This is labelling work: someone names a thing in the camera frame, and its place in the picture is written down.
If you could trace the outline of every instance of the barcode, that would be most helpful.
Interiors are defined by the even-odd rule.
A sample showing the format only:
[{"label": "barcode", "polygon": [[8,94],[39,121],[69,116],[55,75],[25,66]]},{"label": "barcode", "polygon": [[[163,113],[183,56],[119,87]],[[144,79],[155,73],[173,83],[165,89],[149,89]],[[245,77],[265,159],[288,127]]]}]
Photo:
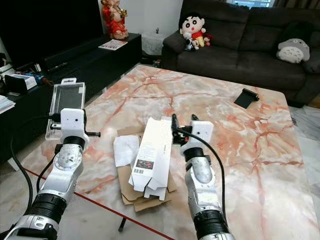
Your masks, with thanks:
[{"label": "barcode", "polygon": [[139,170],[139,169],[134,169],[134,172],[136,174],[144,174],[144,171],[143,170]]}]

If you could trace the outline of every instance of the sofa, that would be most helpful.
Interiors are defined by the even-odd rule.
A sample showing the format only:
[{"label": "sofa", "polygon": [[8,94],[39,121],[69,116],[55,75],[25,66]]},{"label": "sofa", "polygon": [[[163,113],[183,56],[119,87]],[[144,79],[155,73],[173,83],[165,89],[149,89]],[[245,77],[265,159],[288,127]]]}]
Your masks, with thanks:
[{"label": "sofa", "polygon": [[[211,46],[185,51],[179,31],[163,41],[162,67],[284,93],[303,106],[320,93],[320,10],[238,6],[215,0],[184,0],[180,17],[197,12],[213,36]],[[295,21],[312,23],[309,61],[292,64],[276,58],[276,42]]]}]

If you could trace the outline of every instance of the pink marble pattern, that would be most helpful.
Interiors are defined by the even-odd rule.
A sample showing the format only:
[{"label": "pink marble pattern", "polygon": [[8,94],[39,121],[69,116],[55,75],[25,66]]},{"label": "pink marble pattern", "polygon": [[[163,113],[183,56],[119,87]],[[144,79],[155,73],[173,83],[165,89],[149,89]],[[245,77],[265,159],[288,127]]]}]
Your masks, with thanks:
[{"label": "pink marble pattern", "polygon": [[[243,87],[260,101],[243,109],[233,102]],[[178,186],[171,202],[135,213],[121,200],[112,139],[117,130],[144,126],[149,117],[191,114],[214,124],[210,144],[225,166],[226,215],[237,240],[320,239],[304,163],[284,95],[206,77],[139,65],[86,108],[87,131],[101,131],[84,153],[76,192],[173,239],[195,240],[184,181],[185,162],[173,146],[170,170]],[[45,142],[23,162],[39,174],[54,143]],[[221,173],[213,160],[216,187]]]}]

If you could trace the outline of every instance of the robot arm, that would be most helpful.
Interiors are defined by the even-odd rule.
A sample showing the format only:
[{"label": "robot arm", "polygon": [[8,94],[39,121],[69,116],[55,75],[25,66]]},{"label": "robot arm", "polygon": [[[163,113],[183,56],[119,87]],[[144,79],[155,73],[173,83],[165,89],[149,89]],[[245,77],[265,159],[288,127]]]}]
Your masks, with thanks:
[{"label": "robot arm", "polygon": [[179,127],[177,116],[172,116],[173,144],[181,145],[186,161],[185,183],[188,188],[188,205],[198,240],[235,240],[231,235],[220,206],[215,188],[215,173],[210,160],[204,155],[204,144],[188,138],[187,132],[209,142],[213,124],[199,121],[192,115],[191,126]]},{"label": "robot arm", "polygon": [[25,212],[4,240],[56,240],[61,217],[75,191],[83,171],[82,155],[89,137],[86,113],[64,108],[60,114],[63,145],[53,160],[53,169],[32,206]]}]

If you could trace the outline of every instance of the ganesha statue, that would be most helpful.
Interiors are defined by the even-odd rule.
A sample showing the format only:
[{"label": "ganesha statue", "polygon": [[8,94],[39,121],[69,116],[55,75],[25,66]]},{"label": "ganesha statue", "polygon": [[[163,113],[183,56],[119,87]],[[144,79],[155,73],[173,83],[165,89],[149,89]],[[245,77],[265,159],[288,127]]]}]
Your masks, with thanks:
[{"label": "ganesha statue", "polygon": [[101,0],[103,5],[102,15],[105,25],[108,28],[110,38],[125,39],[128,37],[128,30],[125,26],[127,11],[119,7],[120,0]]}]

